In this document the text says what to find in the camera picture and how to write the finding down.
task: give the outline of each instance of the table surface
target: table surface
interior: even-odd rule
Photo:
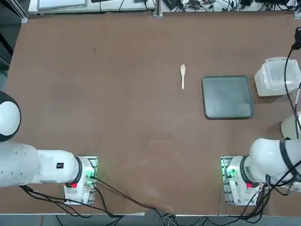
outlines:
[[[6,88],[22,110],[14,141],[97,155],[99,176],[134,199],[175,214],[217,215],[221,156],[249,154],[259,137],[281,138],[287,99],[258,97],[253,76],[265,59],[287,56],[299,25],[284,12],[31,17],[22,25]],[[206,75],[246,75],[254,117],[206,119]],[[63,196],[61,185],[32,187]],[[112,212],[144,210],[103,193]],[[61,212],[18,187],[1,188],[0,199],[1,213]],[[273,194],[265,214],[300,216],[300,202],[299,193]],[[221,214],[243,209],[222,203]],[[95,206],[101,207],[99,198]]]

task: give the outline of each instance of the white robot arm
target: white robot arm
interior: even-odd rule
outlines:
[[[235,156],[227,168],[234,204],[247,205],[254,195],[253,199],[257,199],[260,184],[276,184],[289,169],[294,170],[281,184],[293,185],[294,191],[301,191],[301,165],[293,167],[300,160],[301,140],[257,139],[249,156]]]
[[[62,150],[36,150],[9,141],[18,131],[21,112],[17,102],[0,91],[0,187],[64,183],[65,198],[94,202],[97,157],[77,157]]]

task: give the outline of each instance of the table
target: table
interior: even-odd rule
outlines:
[[[281,138],[279,123],[291,114],[286,97],[258,97],[253,76],[265,59],[287,56],[299,25],[284,12],[32,16],[22,25],[6,88],[22,110],[14,141],[98,155],[99,176],[134,199],[175,214],[217,215],[220,157],[249,154],[259,137]],[[202,78],[242,74],[254,117],[207,120]],[[32,187],[63,196],[60,185]],[[112,212],[144,210],[103,193]],[[60,212],[18,187],[1,188],[0,198],[1,213]],[[300,216],[300,202],[298,193],[273,193],[264,214]],[[221,214],[241,211],[223,202]]]

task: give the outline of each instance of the wire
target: wire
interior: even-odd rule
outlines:
[[[290,94],[288,93],[287,84],[286,84],[286,68],[287,68],[288,60],[289,60],[289,58],[290,58],[290,56],[291,56],[291,54],[292,54],[292,51],[293,51],[293,49],[291,48],[291,50],[290,50],[290,52],[289,52],[289,54],[288,54],[288,56],[287,56],[287,58],[286,58],[286,61],[285,61],[285,66],[284,66],[284,86],[285,86],[285,91],[286,91],[287,98],[288,98],[288,100],[289,100],[289,102],[290,102],[290,105],[291,105],[291,108],[292,108],[292,110],[293,110],[293,114],[294,114],[295,120],[296,120],[296,122],[298,123],[299,129],[301,130],[301,124],[300,124],[300,122],[299,122],[299,120],[298,120],[298,116],[297,116],[297,112],[296,112],[297,104],[296,104],[295,107],[293,106],[293,103],[292,103]],[[297,134],[297,136],[299,136],[298,133],[299,133],[299,132],[298,132],[298,128],[296,128],[296,134]]]
[[[47,195],[47,194],[43,194],[43,193],[39,193],[39,192],[36,192],[34,191],[33,189],[29,188],[28,186],[20,186],[29,196],[33,197],[33,198],[36,198],[36,199],[39,199],[39,200],[43,200],[43,201],[47,201],[47,202],[52,202],[54,204],[62,204],[64,206],[67,206],[69,208],[71,208],[74,212],[77,213],[76,216],[80,216],[82,218],[90,218],[91,216],[83,216],[83,215],[80,215],[73,207],[71,207],[70,205],[68,204],[65,204],[63,202],[59,202],[59,201],[54,201],[54,200],[62,200],[64,202],[66,201],[70,201],[70,202],[75,202],[75,203],[78,203],[78,204],[81,204],[83,206],[87,206],[89,208],[92,208],[92,209],[95,209],[95,210],[100,210],[102,212],[105,212],[106,214],[108,214],[108,212],[106,210],[103,210],[99,207],[95,207],[95,206],[91,206],[91,205],[88,205],[88,204],[85,204],[85,203],[81,203],[81,202],[78,202],[76,200],[71,200],[71,199],[66,199],[66,198],[58,198],[58,197],[53,197],[53,196],[50,196],[50,195]],[[39,197],[36,197],[32,194],[37,194],[39,196],[42,196],[42,197],[45,197],[46,199],[42,199],[42,198],[39,198]]]
[[[73,217],[82,217],[82,218],[90,218],[91,216],[83,216],[83,215],[80,215],[73,207],[63,203],[63,202],[59,202],[59,201],[53,201],[51,199],[49,199],[48,197],[46,197],[46,199],[43,199],[43,198],[40,198],[40,197],[37,197],[31,193],[29,193],[25,188],[23,187],[27,187],[27,186],[20,186],[29,196],[35,198],[35,199],[38,199],[38,200],[43,200],[43,201],[46,201],[46,202],[51,202],[51,203],[54,203],[55,205],[57,205],[59,208],[61,208],[62,210],[64,210],[66,213],[68,213],[69,215],[73,216]],[[68,210],[66,210],[64,207],[60,206],[63,205],[63,206],[67,206],[69,207],[72,211],[74,211],[76,213],[76,215],[70,213]]]
[[[210,4],[210,7],[209,7],[209,8],[211,8],[211,9],[212,9],[212,11],[214,12],[214,5],[211,3],[211,1],[210,1],[210,0],[208,0],[208,2],[209,2],[209,4]]]
[[[267,4],[267,3],[265,2],[265,3],[263,4],[263,6],[259,9],[259,11],[261,11],[261,10],[263,9],[263,7],[265,7],[266,4]]]
[[[233,7],[233,6],[232,6],[232,4],[230,3],[230,0],[229,0],[229,1],[222,0],[222,1],[224,1],[224,2],[228,3],[228,6],[231,6],[231,7],[232,7],[232,9],[234,10],[234,7]]]
[[[108,211],[107,205],[105,204],[105,200],[104,200],[103,194],[101,193],[101,191],[97,187],[94,187],[94,189],[100,195],[100,197],[102,199],[103,207],[104,207],[105,211],[107,212],[108,216],[110,218],[119,218],[119,217],[121,217],[119,215],[114,215],[114,214],[112,214],[111,212]]]
[[[121,4],[120,4],[119,9],[118,9],[118,12],[120,11],[123,2],[124,2],[124,0],[122,0],[122,2],[121,2]]]
[[[58,216],[56,215],[55,217],[56,217],[57,221],[60,223],[60,225],[61,225],[61,226],[64,226],[64,225],[62,224],[62,222],[60,221],[60,219],[58,218]]]
[[[193,5],[193,7],[194,7],[194,11],[196,11],[197,12],[197,10],[196,10],[196,7],[194,6],[194,2],[193,2],[193,0],[191,0],[191,3],[192,3],[192,5]]]
[[[145,8],[146,8],[146,11],[149,11],[149,8],[147,8],[147,5],[146,5],[146,0],[143,0],[144,1],[144,5],[145,5]]]
[[[112,187],[111,185],[109,185],[108,183],[102,181],[101,179],[99,179],[99,178],[97,178],[97,177],[91,176],[90,178],[91,178],[91,179],[95,179],[95,180],[101,182],[102,184],[106,185],[106,186],[109,187],[111,190],[113,190],[115,193],[121,195],[122,197],[124,197],[124,198],[126,198],[126,199],[128,199],[128,200],[130,200],[131,202],[133,202],[133,203],[135,203],[135,204],[137,204],[137,205],[139,205],[139,206],[142,206],[142,207],[144,207],[144,208],[147,208],[147,209],[156,211],[156,213],[160,216],[160,218],[162,218],[162,215],[160,214],[160,212],[159,212],[156,208],[150,207],[150,206],[147,206],[147,205],[144,205],[143,203],[136,201],[135,199],[133,199],[133,198],[129,197],[128,195],[126,195],[126,194],[124,194],[124,193],[118,191],[116,188]]]
[[[119,218],[119,219],[116,221],[116,223],[114,224],[114,226],[116,226],[120,220],[121,220],[121,218]]]

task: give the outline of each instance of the sticker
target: sticker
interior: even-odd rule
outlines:
[[[58,163],[56,164],[56,168],[57,168],[57,169],[63,169],[63,168],[64,168],[64,163],[63,163],[63,162],[58,162]]]

